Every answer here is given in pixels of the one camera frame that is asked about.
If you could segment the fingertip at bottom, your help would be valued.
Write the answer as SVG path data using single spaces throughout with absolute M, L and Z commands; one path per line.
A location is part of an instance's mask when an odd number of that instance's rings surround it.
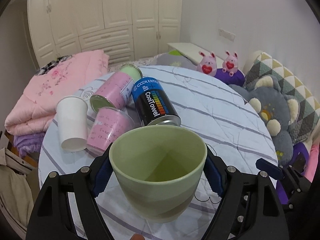
M 142 235 L 135 233 L 130 240 L 145 240 L 145 238 Z

